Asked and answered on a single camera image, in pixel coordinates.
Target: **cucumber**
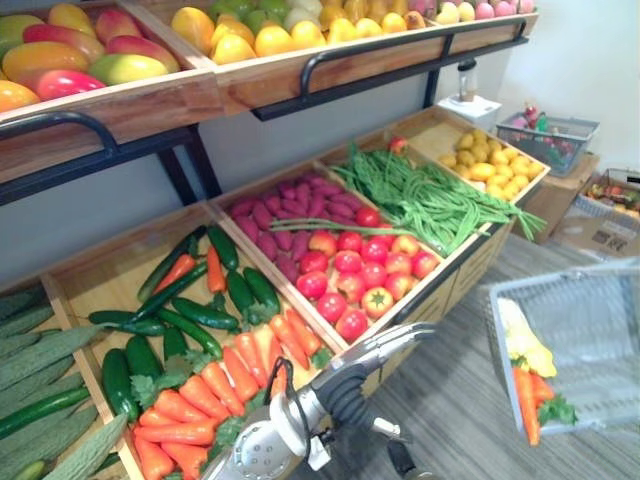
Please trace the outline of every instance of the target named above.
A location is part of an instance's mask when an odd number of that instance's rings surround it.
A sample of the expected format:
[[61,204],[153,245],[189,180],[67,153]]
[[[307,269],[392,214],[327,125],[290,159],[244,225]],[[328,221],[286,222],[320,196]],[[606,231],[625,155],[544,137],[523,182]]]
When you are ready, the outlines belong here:
[[13,384],[11,388],[0,391],[0,411],[10,405],[18,403],[20,400],[31,395],[33,392],[36,392],[38,389],[60,378],[64,372],[69,370],[69,367],[72,364],[73,357],[69,355],[68,357],[61,358],[57,362],[52,363],[48,367],[43,368],[37,373],[20,380],[18,383]]
[[85,408],[43,431],[29,445],[14,450],[0,461],[0,478],[13,478],[36,460],[52,461],[86,432],[96,418],[96,407]]
[[40,340],[40,333],[37,332],[14,335],[9,338],[0,338],[0,358],[8,357],[21,348],[33,345],[38,340]]
[[102,328],[102,325],[93,325],[55,333],[9,357],[0,365],[0,390],[72,354],[89,343]]
[[51,317],[53,317],[53,308],[48,304],[25,310],[8,318],[0,325],[0,338],[7,338],[11,335],[28,332]]
[[162,355],[164,361],[174,355],[184,355],[189,349],[187,341],[178,327],[168,327],[162,336]]
[[118,415],[89,437],[44,480],[87,480],[107,458],[126,426],[127,416]]
[[162,366],[147,337],[131,337],[125,347],[125,355],[130,375],[146,375],[154,380],[162,375]]
[[35,287],[0,297],[0,321],[41,302],[46,296],[44,288],[38,284]]
[[127,414],[132,423],[138,419],[140,410],[131,393],[127,357],[119,348],[109,350],[102,360],[102,389],[112,412]]

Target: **mango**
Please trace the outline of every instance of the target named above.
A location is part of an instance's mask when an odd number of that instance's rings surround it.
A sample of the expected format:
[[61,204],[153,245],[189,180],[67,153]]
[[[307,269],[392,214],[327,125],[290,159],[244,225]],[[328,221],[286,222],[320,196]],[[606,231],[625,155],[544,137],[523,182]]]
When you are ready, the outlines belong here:
[[36,70],[75,70],[86,72],[89,60],[77,48],[59,42],[24,43],[12,48],[2,59],[2,70],[9,80],[21,78]]
[[89,75],[106,85],[119,85],[168,73],[167,67],[155,58],[127,53],[107,54],[89,69]]
[[84,53],[91,63],[104,55],[104,47],[91,35],[56,25],[32,25],[22,34],[25,43],[59,42]]
[[178,62],[169,51],[151,40],[133,35],[113,37],[107,43],[107,53],[134,53],[159,60],[169,73],[180,70]]
[[140,29],[131,15],[115,8],[109,8],[100,14],[96,20],[96,34],[105,45],[113,37],[120,35],[142,37]]
[[59,3],[51,7],[47,23],[49,25],[78,30],[93,38],[96,37],[96,32],[93,30],[93,26],[91,25],[91,20],[84,10],[76,5],[71,5],[70,3]]
[[44,23],[33,15],[7,15],[0,18],[0,60],[13,47],[20,45],[22,33],[31,25]]

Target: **yellow fruit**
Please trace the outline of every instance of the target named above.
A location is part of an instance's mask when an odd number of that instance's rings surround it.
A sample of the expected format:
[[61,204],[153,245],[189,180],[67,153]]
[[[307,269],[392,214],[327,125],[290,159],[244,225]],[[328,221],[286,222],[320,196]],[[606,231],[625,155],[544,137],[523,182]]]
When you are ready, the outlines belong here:
[[500,150],[494,150],[491,153],[491,159],[489,160],[489,162],[491,163],[491,165],[509,165],[509,160],[507,159],[507,156],[504,154],[504,152],[501,152]]
[[487,179],[496,173],[496,167],[490,163],[476,163],[469,170],[471,180],[476,182],[486,182]]
[[193,7],[181,8],[171,19],[171,28],[205,55],[211,52],[211,37],[215,25],[202,10]]
[[269,25],[258,32],[255,51],[259,57],[268,57],[292,50],[295,50],[293,38],[284,28],[278,25]]
[[456,150],[469,150],[471,147],[473,147],[473,135],[470,133],[462,135],[456,143]]
[[251,45],[240,35],[228,33],[216,45],[215,54],[211,59],[218,65],[225,65],[251,58],[256,58]]
[[398,33],[407,31],[407,22],[404,21],[401,15],[395,12],[387,13],[382,19],[382,31],[384,33]]
[[327,44],[320,28],[310,20],[296,23],[291,29],[291,38],[296,50],[322,47]]

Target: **fake fruit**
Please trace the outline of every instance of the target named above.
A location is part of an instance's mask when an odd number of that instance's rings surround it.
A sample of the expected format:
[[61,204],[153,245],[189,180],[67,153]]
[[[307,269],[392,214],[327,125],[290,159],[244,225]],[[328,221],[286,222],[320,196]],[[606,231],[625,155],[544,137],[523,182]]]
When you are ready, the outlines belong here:
[[173,15],[171,28],[205,55],[211,51],[211,37],[215,25],[202,10],[182,7]]
[[365,292],[361,303],[366,314],[377,319],[393,307],[393,295],[386,288],[374,287]]
[[336,323],[336,331],[347,342],[354,342],[367,331],[367,317],[359,310],[347,310]]
[[178,62],[169,51],[146,38],[133,35],[113,37],[107,43],[107,53],[134,53],[145,57],[155,58],[162,62],[169,73],[180,70]]
[[25,43],[12,48],[2,59],[2,70],[9,80],[22,78],[37,70],[76,70],[86,72],[87,57],[78,49],[58,42]]
[[106,85],[144,80],[167,73],[167,68],[155,58],[125,53],[105,55],[89,69],[89,75]]
[[339,293],[325,293],[318,300],[316,309],[326,321],[333,325],[347,309],[347,301]]
[[364,295],[364,278],[358,273],[341,273],[336,282],[336,288],[349,303],[357,303]]
[[318,300],[327,291],[329,279],[324,272],[309,272],[298,277],[296,287],[309,300]]
[[27,87],[8,80],[0,80],[0,113],[38,103],[38,96]]

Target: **produce display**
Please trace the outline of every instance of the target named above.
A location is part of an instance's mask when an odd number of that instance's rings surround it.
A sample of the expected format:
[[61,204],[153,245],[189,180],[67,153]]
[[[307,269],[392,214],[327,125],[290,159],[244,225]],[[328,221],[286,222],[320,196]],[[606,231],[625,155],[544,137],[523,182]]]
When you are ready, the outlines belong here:
[[65,3],[49,10],[46,23],[33,15],[0,18],[0,60],[0,112],[180,69],[128,13],[107,8],[94,23]]
[[218,65],[426,28],[407,0],[216,0],[171,27]]

